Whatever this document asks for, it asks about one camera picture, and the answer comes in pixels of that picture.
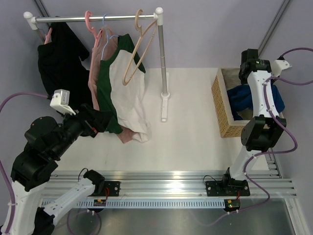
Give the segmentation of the blue t shirt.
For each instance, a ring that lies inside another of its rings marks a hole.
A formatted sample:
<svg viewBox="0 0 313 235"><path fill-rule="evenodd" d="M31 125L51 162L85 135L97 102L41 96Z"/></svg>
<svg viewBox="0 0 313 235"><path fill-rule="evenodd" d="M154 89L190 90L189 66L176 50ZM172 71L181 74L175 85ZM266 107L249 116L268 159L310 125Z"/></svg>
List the blue t shirt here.
<svg viewBox="0 0 313 235"><path fill-rule="evenodd" d="M285 104L277 86L272 85L272 95L276 110L281 113ZM251 90L248 85L239 85L227 91L228 100L234 120L249 120L253 115Z"/></svg>

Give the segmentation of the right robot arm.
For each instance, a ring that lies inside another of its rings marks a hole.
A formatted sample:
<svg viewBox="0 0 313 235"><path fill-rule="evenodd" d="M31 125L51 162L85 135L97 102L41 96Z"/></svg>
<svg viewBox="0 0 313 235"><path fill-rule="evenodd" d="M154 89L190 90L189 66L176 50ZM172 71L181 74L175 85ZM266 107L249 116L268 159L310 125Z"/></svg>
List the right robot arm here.
<svg viewBox="0 0 313 235"><path fill-rule="evenodd" d="M259 58L257 49L242 52L239 79L248 85L252 96L253 117L243 128L243 145L234 164L229 167L216 187L223 196L249 196L247 173L258 157L274 147L287 126L279 117L272 95L271 65Z"/></svg>

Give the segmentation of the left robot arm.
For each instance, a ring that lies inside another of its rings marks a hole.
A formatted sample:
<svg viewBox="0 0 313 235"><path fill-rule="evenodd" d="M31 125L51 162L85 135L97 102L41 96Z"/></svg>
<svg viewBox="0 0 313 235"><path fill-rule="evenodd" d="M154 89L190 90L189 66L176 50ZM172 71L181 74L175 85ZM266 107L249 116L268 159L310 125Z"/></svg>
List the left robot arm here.
<svg viewBox="0 0 313 235"><path fill-rule="evenodd" d="M113 117L111 111L97 111L88 105L69 115L62 125L52 117L40 117L25 132L26 146L13 162L11 201L4 235L50 235L59 220L79 201L106 192L105 178L88 170L83 179L52 203L41 207L43 190L57 162L83 132L103 133Z"/></svg>

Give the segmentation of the green and white shirt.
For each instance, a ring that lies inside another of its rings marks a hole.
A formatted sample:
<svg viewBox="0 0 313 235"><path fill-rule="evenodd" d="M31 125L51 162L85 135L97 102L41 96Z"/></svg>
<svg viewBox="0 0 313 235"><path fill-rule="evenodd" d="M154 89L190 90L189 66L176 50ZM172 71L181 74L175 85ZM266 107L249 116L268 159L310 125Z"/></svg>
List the green and white shirt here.
<svg viewBox="0 0 313 235"><path fill-rule="evenodd" d="M129 34L118 36L117 49L108 60L100 61L97 81L97 100L101 111L111 111L106 131L122 134L134 132L131 139L149 140L150 125L143 106L145 73L140 57L132 55L135 46Z"/></svg>

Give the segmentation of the black t shirt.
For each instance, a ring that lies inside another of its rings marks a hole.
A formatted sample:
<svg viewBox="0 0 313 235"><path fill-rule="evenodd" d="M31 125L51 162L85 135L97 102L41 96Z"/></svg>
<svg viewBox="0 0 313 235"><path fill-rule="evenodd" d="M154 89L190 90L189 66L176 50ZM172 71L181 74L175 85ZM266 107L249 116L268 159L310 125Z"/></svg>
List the black t shirt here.
<svg viewBox="0 0 313 235"><path fill-rule="evenodd" d="M82 104L93 107L89 70L81 63L89 57L89 51L66 22L51 23L50 28L51 42L38 46L38 69L47 94L67 90L73 110Z"/></svg>

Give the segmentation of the pink shirt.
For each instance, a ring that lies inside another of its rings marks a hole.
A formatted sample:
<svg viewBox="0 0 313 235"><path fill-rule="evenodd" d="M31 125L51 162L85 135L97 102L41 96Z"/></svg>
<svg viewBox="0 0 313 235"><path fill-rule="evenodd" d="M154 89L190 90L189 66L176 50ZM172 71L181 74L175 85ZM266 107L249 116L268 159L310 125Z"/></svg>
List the pink shirt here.
<svg viewBox="0 0 313 235"><path fill-rule="evenodd" d="M113 31L111 28L106 25L108 29L109 36L113 35ZM106 43L106 33L104 27L101 28L103 30L102 38L99 42L98 47L92 48L91 53L91 64L89 70L89 80L88 80L88 87L91 91L91 98L92 98L92 105L95 110L100 110L98 99L97 99L97 82L98 82L98 75L100 72L100 61L101 61L101 54L102 49ZM110 39L105 51L103 59L109 59L113 53L117 49L117 38L113 37Z"/></svg>

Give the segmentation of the pink hanger under black shirt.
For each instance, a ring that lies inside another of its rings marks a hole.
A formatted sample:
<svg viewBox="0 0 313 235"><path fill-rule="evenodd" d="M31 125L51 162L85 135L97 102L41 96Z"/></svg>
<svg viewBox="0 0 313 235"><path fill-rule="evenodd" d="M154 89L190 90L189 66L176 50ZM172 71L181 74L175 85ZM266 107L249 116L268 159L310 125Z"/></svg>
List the pink hanger under black shirt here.
<svg viewBox="0 0 313 235"><path fill-rule="evenodd" d="M44 42L45 45L50 42L52 30L53 30L52 27L50 27L48 30L48 33L45 35L45 42Z"/></svg>

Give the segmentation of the metal clothes rack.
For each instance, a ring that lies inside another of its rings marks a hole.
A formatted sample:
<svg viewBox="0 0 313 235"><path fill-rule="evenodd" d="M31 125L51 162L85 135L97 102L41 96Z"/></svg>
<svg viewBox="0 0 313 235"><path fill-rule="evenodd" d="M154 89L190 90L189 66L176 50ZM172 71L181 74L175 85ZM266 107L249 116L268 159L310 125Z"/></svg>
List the metal clothes rack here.
<svg viewBox="0 0 313 235"><path fill-rule="evenodd" d="M80 17L35 17L30 12L24 12L23 17L26 19L27 23L32 30L39 31L37 24L41 23L53 23L53 22L85 22L85 16ZM102 21L103 16L92 15L89 20L90 22ZM168 72L166 70L165 62L165 46L164 46L164 33L163 33L163 8L158 7L155 12L151 15L144 15L142 11L139 11L135 15L121 15L121 16L106 16L105 22L108 21L125 21L125 20L135 20L135 28L140 32L140 39L143 39L144 33L142 27L138 24L138 20L152 20L152 26L156 26L158 31L158 41L159 41L159 51L160 51L160 68L161 68L161 78L162 78L162 91L161 91L161 122L166 122L168 120L168 100L170 98L170 93L168 91Z"/></svg>

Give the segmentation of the wicker basket with liner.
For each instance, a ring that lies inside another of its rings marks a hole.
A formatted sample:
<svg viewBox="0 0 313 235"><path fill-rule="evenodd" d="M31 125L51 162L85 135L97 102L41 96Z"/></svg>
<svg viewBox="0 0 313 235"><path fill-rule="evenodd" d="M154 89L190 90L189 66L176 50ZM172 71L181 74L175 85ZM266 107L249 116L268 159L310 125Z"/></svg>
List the wicker basket with liner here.
<svg viewBox="0 0 313 235"><path fill-rule="evenodd" d="M282 118L282 113L278 113L272 96L270 82L268 79L271 73L266 70L252 72L248 76L248 85L252 92L253 115L258 117L263 115L270 118L269 111L275 117ZM231 112L227 90L224 82L222 69L217 70L217 75L211 87L214 99L215 110L218 118L220 135L222 138L240 137L243 128L250 120L234 120Z"/></svg>

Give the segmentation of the aluminium mounting rail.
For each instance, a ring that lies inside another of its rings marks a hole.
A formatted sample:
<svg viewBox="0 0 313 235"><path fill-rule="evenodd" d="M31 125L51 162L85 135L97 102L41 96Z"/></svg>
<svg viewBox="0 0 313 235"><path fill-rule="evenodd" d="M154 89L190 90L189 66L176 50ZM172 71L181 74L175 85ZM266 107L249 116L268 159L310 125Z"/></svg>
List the aluminium mounting rail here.
<svg viewBox="0 0 313 235"><path fill-rule="evenodd" d="M59 167L52 173L43 192L43 198L57 198L78 182L81 169L88 168L104 175L107 181L120 181L119 198L200 198L206 197L203 181L221 180L223 170L154 170L132 162L126 168L114 169L104 161L62 159ZM131 166L143 166L131 169ZM282 178L275 164L269 162L268 170L252 170L249 177L266 189L271 198L296 198L296 190L291 179Z"/></svg>

